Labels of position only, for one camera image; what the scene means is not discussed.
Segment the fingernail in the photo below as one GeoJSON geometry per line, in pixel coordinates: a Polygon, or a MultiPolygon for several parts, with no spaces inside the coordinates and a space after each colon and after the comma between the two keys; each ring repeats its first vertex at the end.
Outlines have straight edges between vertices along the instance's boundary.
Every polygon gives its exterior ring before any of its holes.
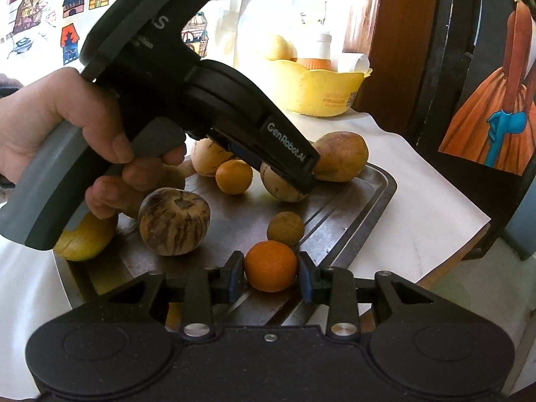
{"type": "Polygon", "coordinates": [[[134,158],[134,151],[132,151],[132,147],[125,133],[118,134],[113,139],[112,148],[120,163],[128,163],[134,158]]]}
{"type": "Polygon", "coordinates": [[[112,183],[101,183],[98,195],[108,201],[119,198],[119,188],[112,183]]]}

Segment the finger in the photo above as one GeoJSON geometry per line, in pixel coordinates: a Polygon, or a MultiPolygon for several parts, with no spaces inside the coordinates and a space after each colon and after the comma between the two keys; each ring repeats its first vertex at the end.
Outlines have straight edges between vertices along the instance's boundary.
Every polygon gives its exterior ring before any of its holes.
{"type": "Polygon", "coordinates": [[[186,145],[183,145],[179,148],[175,148],[168,153],[165,153],[162,156],[162,161],[164,164],[170,164],[173,166],[178,166],[184,161],[186,156],[186,145]]]}
{"type": "Polygon", "coordinates": [[[86,190],[86,204],[89,210],[99,219],[112,217],[116,212],[116,209],[103,204],[97,199],[93,186],[86,190]]]}
{"type": "Polygon", "coordinates": [[[147,192],[156,187],[164,175],[162,160],[156,157],[138,157],[123,168],[123,181],[132,188],[147,192]]]}
{"type": "Polygon", "coordinates": [[[53,72],[42,83],[48,109],[82,128],[87,143],[100,156],[112,163],[134,158],[117,98],[111,92],[84,80],[73,68],[53,72]]]}
{"type": "Polygon", "coordinates": [[[99,177],[93,184],[96,202],[118,210],[128,208],[140,192],[127,185],[121,177],[99,177]]]}

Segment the orange dress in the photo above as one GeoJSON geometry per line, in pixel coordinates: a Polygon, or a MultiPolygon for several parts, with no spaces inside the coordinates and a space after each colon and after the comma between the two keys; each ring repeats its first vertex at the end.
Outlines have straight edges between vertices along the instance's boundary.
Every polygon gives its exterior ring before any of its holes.
{"type": "Polygon", "coordinates": [[[532,64],[522,84],[532,40],[532,16],[518,2],[508,18],[503,66],[494,71],[456,112],[440,145],[442,153],[484,164],[490,150],[490,117],[498,111],[526,114],[526,125],[519,134],[507,133],[493,167],[522,175],[536,147],[536,64],[532,64]]]}

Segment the trigger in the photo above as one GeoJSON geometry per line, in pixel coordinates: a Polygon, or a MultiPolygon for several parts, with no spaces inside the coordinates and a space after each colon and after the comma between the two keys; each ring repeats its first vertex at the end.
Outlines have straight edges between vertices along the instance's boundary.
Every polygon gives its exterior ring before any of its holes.
{"type": "MultiPolygon", "coordinates": [[[[168,151],[180,147],[184,141],[186,141],[186,134],[182,128],[171,119],[159,116],[141,130],[130,143],[135,157],[160,157],[168,151]]],[[[122,164],[113,164],[105,175],[119,176],[122,172],[122,164]]],[[[65,229],[67,231],[76,230],[88,213],[89,208],[83,201],[69,219],[65,229]]]]}

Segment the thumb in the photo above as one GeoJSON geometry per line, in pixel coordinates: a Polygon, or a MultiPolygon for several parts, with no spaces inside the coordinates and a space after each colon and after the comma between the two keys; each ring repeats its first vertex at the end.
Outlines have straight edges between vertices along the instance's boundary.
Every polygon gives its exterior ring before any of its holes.
{"type": "Polygon", "coordinates": [[[49,110],[80,127],[89,146],[107,161],[130,162],[134,153],[114,95],[84,80],[74,68],[60,69],[49,77],[53,93],[49,110]]]}

